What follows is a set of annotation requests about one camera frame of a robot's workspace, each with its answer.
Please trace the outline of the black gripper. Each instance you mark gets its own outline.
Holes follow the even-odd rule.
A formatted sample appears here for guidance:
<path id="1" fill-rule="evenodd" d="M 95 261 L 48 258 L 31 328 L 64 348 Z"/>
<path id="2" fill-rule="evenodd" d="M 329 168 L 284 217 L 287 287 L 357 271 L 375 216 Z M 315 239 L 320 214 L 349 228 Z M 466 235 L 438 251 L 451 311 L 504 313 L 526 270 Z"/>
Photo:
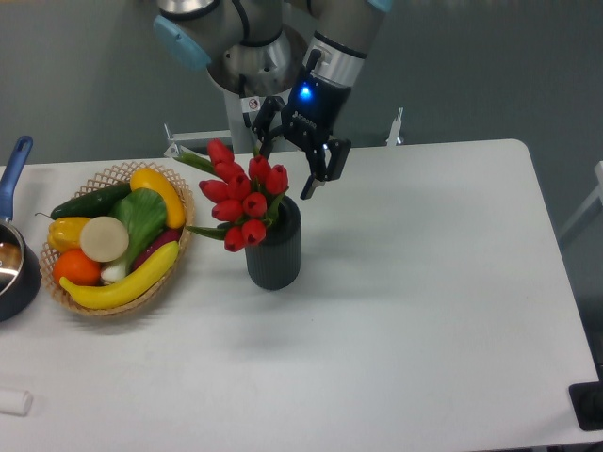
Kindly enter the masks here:
<path id="1" fill-rule="evenodd" d="M 329 137 L 350 93 L 351 87 L 334 85 L 301 69 L 286 105 L 281 97 L 268 96 L 252 123 L 257 154 L 269 158 L 281 136 L 304 152 L 310 175 L 301 191 L 302 200 L 311 199 L 317 187 L 342 175 L 351 141 Z M 280 112 L 282 124 L 273 125 Z"/>

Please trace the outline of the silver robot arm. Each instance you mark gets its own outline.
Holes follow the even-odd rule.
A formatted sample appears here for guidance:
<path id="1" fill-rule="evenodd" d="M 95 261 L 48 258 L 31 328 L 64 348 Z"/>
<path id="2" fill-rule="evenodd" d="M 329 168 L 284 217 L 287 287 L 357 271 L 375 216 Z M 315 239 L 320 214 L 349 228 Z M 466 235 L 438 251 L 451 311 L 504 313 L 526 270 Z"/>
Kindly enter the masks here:
<path id="1" fill-rule="evenodd" d="M 269 156 L 283 139 L 304 152 L 301 198 L 341 177 L 351 143 L 334 136 L 390 12 L 390 1 L 295 1 L 317 21 L 310 40 L 284 20 L 283 1 L 160 1 L 153 29 L 181 65 L 206 71 L 225 94 L 258 109 L 229 116 L 235 147 L 256 140 Z"/>

